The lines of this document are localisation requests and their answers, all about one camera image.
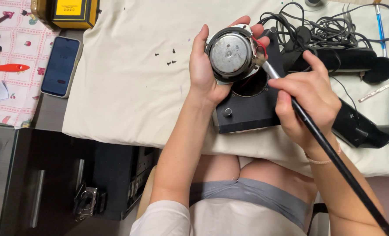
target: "person's right hand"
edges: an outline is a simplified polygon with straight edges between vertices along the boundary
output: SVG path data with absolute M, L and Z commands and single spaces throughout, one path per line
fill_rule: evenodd
M 302 56 L 313 71 L 297 72 L 285 78 L 271 79 L 269 85 L 280 89 L 276 102 L 276 114 L 281 120 L 282 129 L 304 151 L 309 153 L 319 149 L 320 145 L 305 124 L 296 116 L 292 109 L 291 95 L 312 117 L 332 146 L 336 143 L 336 137 L 331 127 L 342 103 L 331 89 L 328 72 L 322 61 L 310 51 L 305 51 Z

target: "black speaker cabinet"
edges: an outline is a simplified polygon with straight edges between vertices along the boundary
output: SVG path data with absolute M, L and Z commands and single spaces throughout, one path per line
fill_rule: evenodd
M 266 35 L 271 40 L 266 48 L 268 62 L 280 76 L 285 76 L 276 34 L 267 31 L 260 37 Z M 233 84 L 229 95 L 213 113 L 213 124 L 220 134 L 280 125 L 275 113 L 278 89 L 267 86 L 267 81 L 267 74 L 260 69 L 254 76 Z

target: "pink bracelet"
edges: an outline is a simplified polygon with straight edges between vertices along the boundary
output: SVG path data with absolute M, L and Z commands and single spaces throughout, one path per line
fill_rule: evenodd
M 337 149 L 337 154 L 340 154 L 342 152 L 342 148 L 340 147 L 340 143 L 337 142 L 337 146 L 338 146 L 338 149 Z M 331 160 L 327 160 L 327 161 L 315 161 L 313 159 L 311 159 L 308 154 L 304 151 L 305 153 L 305 157 L 307 158 L 307 160 L 310 162 L 310 163 L 313 163 L 313 164 L 317 164 L 317 165 L 325 165 L 325 164 L 329 164 L 331 163 Z

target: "metal handle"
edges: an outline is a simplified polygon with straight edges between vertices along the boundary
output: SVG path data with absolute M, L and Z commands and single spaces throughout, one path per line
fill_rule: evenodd
M 75 189 L 78 189 L 79 185 L 82 182 L 82 175 L 84 174 L 84 164 L 85 164 L 85 160 L 80 159 L 79 160 L 79 167 L 78 167 L 78 177 L 76 178 L 76 188 Z
M 33 212 L 31 214 L 31 222 L 30 222 L 30 227 L 31 228 L 36 228 L 37 227 L 38 213 L 39 213 L 39 210 L 40 210 L 41 194 L 43 192 L 43 182 L 44 182 L 45 174 L 46 174 L 45 170 L 39 170 L 38 171 L 37 188 L 36 188 L 36 192 L 35 192 L 34 204 L 33 204 Z

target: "knob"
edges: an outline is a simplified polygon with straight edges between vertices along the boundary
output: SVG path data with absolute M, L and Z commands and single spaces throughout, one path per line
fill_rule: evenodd
M 224 117 L 229 117 L 231 114 L 232 114 L 232 110 L 229 109 L 229 108 L 227 108 L 227 109 L 225 109 L 225 110 L 222 111 L 222 115 L 223 115 Z

